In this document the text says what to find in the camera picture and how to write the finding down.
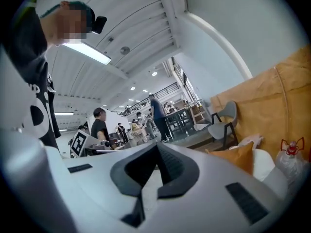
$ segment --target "white pillow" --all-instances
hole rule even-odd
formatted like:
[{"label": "white pillow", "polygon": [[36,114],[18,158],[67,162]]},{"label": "white pillow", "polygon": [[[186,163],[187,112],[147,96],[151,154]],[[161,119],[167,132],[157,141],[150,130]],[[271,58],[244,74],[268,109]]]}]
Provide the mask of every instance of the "white pillow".
[{"label": "white pillow", "polygon": [[276,166],[271,155],[265,150],[253,149],[253,176],[263,181]]},{"label": "white pillow", "polygon": [[262,139],[263,139],[263,136],[260,136],[259,134],[250,135],[250,136],[244,138],[238,144],[238,147],[245,146],[252,141],[252,142],[254,142],[253,149],[255,149],[260,145]]}]

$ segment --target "black pants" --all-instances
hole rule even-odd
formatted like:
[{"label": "black pants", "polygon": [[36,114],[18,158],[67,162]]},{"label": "black pants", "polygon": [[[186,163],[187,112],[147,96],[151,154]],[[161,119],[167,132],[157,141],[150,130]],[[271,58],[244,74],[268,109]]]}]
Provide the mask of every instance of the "black pants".
[{"label": "black pants", "polygon": [[121,133],[121,136],[122,136],[122,138],[123,138],[123,142],[124,142],[124,143],[128,142],[127,134],[126,134],[125,132],[122,132],[122,133]]},{"label": "black pants", "polygon": [[169,127],[166,124],[165,118],[158,118],[158,119],[154,119],[155,124],[157,126],[157,128],[159,129],[160,133],[161,133],[161,140],[166,140],[166,136],[171,136]]}]

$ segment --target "orange fabric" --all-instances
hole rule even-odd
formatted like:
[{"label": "orange fabric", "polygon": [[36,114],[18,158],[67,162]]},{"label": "orange fabric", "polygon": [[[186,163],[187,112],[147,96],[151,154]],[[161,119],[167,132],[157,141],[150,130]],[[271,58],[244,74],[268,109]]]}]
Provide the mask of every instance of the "orange fabric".
[{"label": "orange fabric", "polygon": [[253,142],[232,150],[214,151],[209,154],[226,159],[245,172],[253,175]]},{"label": "orange fabric", "polygon": [[281,140],[305,138],[301,152],[308,160],[311,148],[311,47],[301,48],[286,60],[223,93],[212,97],[215,112],[233,100],[238,106],[239,141],[259,133],[260,148],[275,160]]}]

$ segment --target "black panel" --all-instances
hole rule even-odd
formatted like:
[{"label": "black panel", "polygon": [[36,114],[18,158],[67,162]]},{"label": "black panel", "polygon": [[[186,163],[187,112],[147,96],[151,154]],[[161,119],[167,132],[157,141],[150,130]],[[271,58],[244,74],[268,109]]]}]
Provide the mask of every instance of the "black panel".
[{"label": "black panel", "polygon": [[149,145],[116,162],[110,170],[112,181],[122,194],[137,197],[133,212],[121,219],[133,227],[139,226],[145,218],[141,190],[156,165],[164,184],[158,189],[158,199],[184,195],[199,178],[199,167],[194,160],[162,143]]},{"label": "black panel", "polygon": [[158,143],[160,157],[158,167],[164,186],[157,191],[158,199],[184,195],[199,179],[200,170],[196,162],[162,143]]},{"label": "black panel", "polygon": [[240,183],[229,184],[226,189],[251,224],[268,215],[269,212]]},{"label": "black panel", "polygon": [[84,165],[80,165],[80,166],[69,167],[68,171],[69,171],[69,173],[75,173],[75,172],[79,172],[79,171],[89,169],[91,167],[92,166],[90,164],[84,164]]}]

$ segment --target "jeans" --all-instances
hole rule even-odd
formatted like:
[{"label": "jeans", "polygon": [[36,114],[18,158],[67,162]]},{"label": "jeans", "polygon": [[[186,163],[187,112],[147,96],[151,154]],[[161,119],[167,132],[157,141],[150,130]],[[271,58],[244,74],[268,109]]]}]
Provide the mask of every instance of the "jeans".
[{"label": "jeans", "polygon": [[166,124],[165,117],[154,119],[157,128],[161,133],[161,140],[166,140],[166,136],[171,136],[169,127]]},{"label": "jeans", "polygon": [[153,131],[153,129],[152,129],[151,122],[149,122],[149,121],[146,122],[146,127],[147,127],[147,129],[148,129],[148,132],[147,132],[147,133],[149,133],[150,137],[151,137],[151,138],[155,138],[156,136],[155,136],[154,131]]}]

